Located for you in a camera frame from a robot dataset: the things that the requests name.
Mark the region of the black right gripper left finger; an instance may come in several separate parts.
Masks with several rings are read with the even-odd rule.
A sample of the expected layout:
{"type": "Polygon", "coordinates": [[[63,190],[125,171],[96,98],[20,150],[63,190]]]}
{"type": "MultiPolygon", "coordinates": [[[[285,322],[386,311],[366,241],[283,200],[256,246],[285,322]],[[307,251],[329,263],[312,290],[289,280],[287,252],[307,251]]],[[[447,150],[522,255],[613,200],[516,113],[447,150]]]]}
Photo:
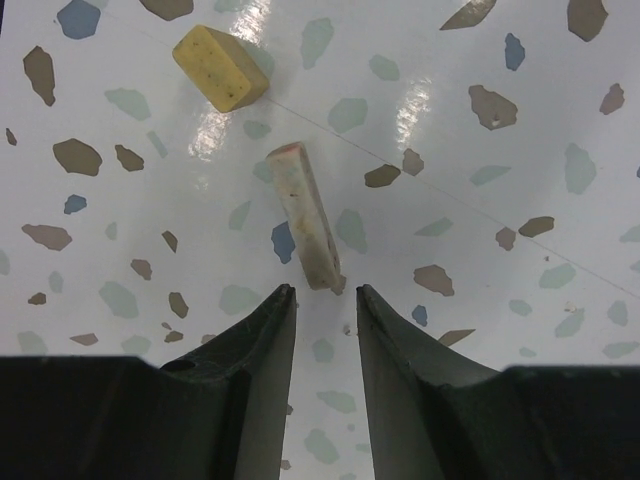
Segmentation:
{"type": "Polygon", "coordinates": [[[296,336],[279,286],[207,343],[134,356],[1,361],[5,479],[276,479],[296,336]]]}

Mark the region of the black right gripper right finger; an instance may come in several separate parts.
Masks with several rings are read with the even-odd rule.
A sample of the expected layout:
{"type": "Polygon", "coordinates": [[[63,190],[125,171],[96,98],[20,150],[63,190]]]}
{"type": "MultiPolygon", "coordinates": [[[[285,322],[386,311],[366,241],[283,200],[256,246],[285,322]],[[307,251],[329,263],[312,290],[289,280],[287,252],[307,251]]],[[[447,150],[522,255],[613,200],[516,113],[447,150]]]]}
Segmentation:
{"type": "Polygon", "coordinates": [[[371,286],[357,329],[378,479],[635,479],[639,371],[496,371],[419,330],[371,286]]]}

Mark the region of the small cork stopper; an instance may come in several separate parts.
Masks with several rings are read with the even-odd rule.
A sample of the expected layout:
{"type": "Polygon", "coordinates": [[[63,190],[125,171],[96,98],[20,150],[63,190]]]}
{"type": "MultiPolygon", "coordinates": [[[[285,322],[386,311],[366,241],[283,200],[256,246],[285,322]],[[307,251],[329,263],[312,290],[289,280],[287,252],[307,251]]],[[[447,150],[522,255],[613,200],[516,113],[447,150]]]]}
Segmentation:
{"type": "Polygon", "coordinates": [[[204,25],[194,26],[173,48],[172,57],[221,113],[253,104],[270,86],[234,36],[204,25]]]}

